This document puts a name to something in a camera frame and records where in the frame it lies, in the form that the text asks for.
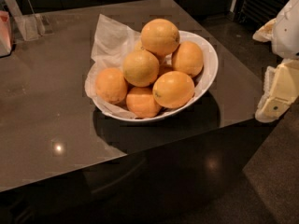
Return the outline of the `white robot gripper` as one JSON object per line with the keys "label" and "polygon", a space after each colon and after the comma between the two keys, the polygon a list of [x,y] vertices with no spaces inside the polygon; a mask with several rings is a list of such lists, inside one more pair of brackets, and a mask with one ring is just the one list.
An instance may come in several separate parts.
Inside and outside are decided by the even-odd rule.
{"label": "white robot gripper", "polygon": [[289,0],[276,19],[260,27],[252,38],[259,42],[272,39],[272,51],[284,58],[276,68],[267,67],[255,113],[258,121],[273,122],[299,97],[299,61],[290,60],[299,58],[299,0]]}

